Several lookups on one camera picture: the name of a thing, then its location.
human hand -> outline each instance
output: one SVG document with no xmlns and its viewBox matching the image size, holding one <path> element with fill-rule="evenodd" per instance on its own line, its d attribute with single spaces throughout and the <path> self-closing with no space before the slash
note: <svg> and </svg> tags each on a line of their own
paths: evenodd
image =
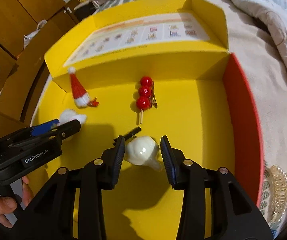
<svg viewBox="0 0 287 240">
<path fill-rule="evenodd" d="M 34 194 L 29 184 L 29 178 L 27 176 L 22 177 L 23 180 L 23 203 L 25 206 L 31 202 L 34 197 Z M 0 197 L 0 223 L 5 227 L 12 228 L 12 224 L 5 217 L 5 214 L 13 213 L 17 208 L 17 203 L 11 197 Z"/>
</svg>

wooden stick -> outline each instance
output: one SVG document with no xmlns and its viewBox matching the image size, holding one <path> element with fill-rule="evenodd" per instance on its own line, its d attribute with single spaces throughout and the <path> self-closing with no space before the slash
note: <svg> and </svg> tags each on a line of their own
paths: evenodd
<svg viewBox="0 0 287 240">
<path fill-rule="evenodd" d="M 144 111 L 141 110 L 141 112 L 140 112 L 140 124 L 143 124 L 143 119 L 144 119 Z"/>
</svg>

screw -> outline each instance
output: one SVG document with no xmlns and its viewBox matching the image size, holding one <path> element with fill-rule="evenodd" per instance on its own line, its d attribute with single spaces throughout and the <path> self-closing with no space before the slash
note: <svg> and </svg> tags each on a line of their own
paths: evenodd
<svg viewBox="0 0 287 240">
<path fill-rule="evenodd" d="M 63 175 L 63 174 L 65 174 L 65 173 L 67 172 L 67 169 L 64 168 L 64 167 L 62 167 L 62 168 L 60 168 L 57 172 L 58 172 L 60 175 Z"/>
<path fill-rule="evenodd" d="M 94 165 L 101 165 L 101 164 L 103 164 L 104 163 L 104 161 L 102 160 L 102 159 L 95 159 L 94 160 Z"/>
<path fill-rule="evenodd" d="M 226 175 L 226 174 L 228 174 L 228 169 L 227 168 L 225 168 L 225 167 L 221 167 L 220 169 L 219 169 L 219 171 L 220 171 L 220 173 L 222 173 L 222 174 L 224 174 L 224 175 Z"/>
<path fill-rule="evenodd" d="M 193 164 L 192 160 L 186 159 L 183 161 L 184 165 L 191 166 Z"/>
</svg>

yellow surface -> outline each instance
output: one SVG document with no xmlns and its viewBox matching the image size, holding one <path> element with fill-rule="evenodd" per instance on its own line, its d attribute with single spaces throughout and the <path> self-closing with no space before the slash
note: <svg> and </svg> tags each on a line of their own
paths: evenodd
<svg viewBox="0 0 287 240">
<path fill-rule="evenodd" d="M 226 55 L 228 51 L 225 15 L 222 9 L 204 0 L 137 0 L 90 16 L 72 28 L 45 54 L 51 76 L 62 89 L 70 92 L 69 75 L 63 65 L 93 31 L 138 17 L 175 12 L 189 12 L 194 15 L 210 40 L 175 41 L 126 48 L 85 59 L 73 66 L 80 73 L 80 81 L 87 89 L 136 82 L 141 78 L 144 66 L 149 67 L 145 70 L 146 74 L 153 75 L 156 80 L 172 79 L 173 75 L 178 74 L 183 79 L 187 75 L 200 79 L 202 73 L 193 70 L 199 66 L 210 68 L 218 60 L 214 59 L 215 54 L 219 57 Z M 215 14 L 216 19 L 208 12 Z M 157 66 L 162 64 L 177 71 L 161 72 Z"/>
<path fill-rule="evenodd" d="M 167 135 L 172 147 L 203 167 L 226 166 L 233 171 L 233 134 L 222 82 L 156 82 L 155 87 L 159 107 L 145 111 L 139 135 L 149 135 L 158 143 Z M 48 163 L 48 176 L 61 166 L 83 167 L 112 147 L 113 138 L 135 128 L 137 90 L 136 83 L 90 90 L 100 105 L 79 110 L 71 94 L 52 82 L 39 108 L 38 123 L 57 118 L 67 108 L 88 118 L 71 141 L 64 141 L 62 156 Z M 182 198 L 183 191 L 171 189 L 164 170 L 155 172 L 124 161 L 116 188 L 103 191 L 108 239 L 175 239 Z"/>
<path fill-rule="evenodd" d="M 77 109 L 70 88 L 66 59 L 98 28 L 125 20 L 161 13 L 191 12 L 206 30 L 209 41 L 183 41 L 128 48 L 74 64 L 77 78 L 97 108 Z M 58 118 L 67 108 L 86 114 L 86 124 L 63 154 L 48 163 L 50 177 L 59 167 L 84 167 L 111 148 L 113 139 L 138 124 L 137 83 L 144 75 L 155 81 L 158 108 L 144 112 L 139 136 L 158 143 L 167 135 L 171 146 L 201 166 L 234 171 L 234 142 L 226 94 L 222 83 L 228 54 L 228 36 L 223 11 L 204 0 L 138 0 L 88 17 L 64 35 L 45 55 L 54 80 L 47 88 L 35 124 Z M 31 175 L 32 182 L 45 177 L 43 169 Z M 34 191 L 41 187 L 37 183 Z M 209 191 L 206 202 L 206 236 L 210 235 Z M 175 239 L 183 191 L 174 191 L 165 170 L 122 163 L 118 184 L 103 191 L 108 240 Z M 78 194 L 75 201 L 74 236 L 77 236 Z"/>
</svg>

red and white hat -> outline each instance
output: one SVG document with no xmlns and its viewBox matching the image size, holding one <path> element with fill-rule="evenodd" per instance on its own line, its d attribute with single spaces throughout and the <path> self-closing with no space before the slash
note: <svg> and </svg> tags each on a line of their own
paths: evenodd
<svg viewBox="0 0 287 240">
<path fill-rule="evenodd" d="M 99 103 L 96 101 L 96 98 L 91 100 L 88 92 L 77 79 L 76 69 L 74 67 L 70 67 L 68 68 L 68 73 L 70 75 L 71 91 L 73 93 L 75 105 L 77 107 L 98 106 Z"/>
</svg>

